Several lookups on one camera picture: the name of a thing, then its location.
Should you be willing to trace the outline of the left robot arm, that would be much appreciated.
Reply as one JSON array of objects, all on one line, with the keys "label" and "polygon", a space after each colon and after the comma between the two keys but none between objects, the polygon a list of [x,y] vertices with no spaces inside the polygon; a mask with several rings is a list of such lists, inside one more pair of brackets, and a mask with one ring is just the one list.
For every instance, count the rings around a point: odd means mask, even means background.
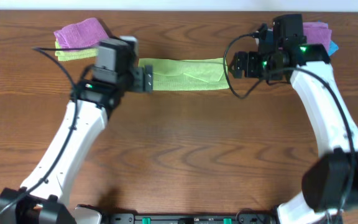
[{"label": "left robot arm", "polygon": [[45,154],[17,190],[0,194],[0,223],[107,223],[99,209],[68,210],[70,194],[85,157],[108,125],[125,92],[150,93],[153,68],[136,65],[138,40],[120,36],[101,40],[94,64],[77,82],[69,75],[70,100],[63,121]]}]

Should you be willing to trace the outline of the light green microfiber cloth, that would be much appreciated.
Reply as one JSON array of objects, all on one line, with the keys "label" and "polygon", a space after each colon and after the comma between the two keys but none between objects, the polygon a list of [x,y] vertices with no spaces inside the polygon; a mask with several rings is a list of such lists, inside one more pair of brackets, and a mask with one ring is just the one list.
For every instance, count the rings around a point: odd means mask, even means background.
[{"label": "light green microfiber cloth", "polygon": [[155,91],[204,91],[228,89],[222,58],[170,60],[141,58],[139,66],[153,67]]}]

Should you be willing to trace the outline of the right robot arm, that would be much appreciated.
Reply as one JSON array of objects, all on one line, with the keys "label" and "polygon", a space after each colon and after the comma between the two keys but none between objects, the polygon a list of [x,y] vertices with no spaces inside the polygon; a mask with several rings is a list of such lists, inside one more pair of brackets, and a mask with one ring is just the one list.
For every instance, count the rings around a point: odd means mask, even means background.
[{"label": "right robot arm", "polygon": [[249,34],[255,52],[224,62],[226,78],[285,83],[300,97],[318,145],[318,161],[304,174],[301,192],[274,210],[274,223],[341,223],[358,208],[358,127],[334,79],[323,44],[307,41],[301,14],[287,14]]}]

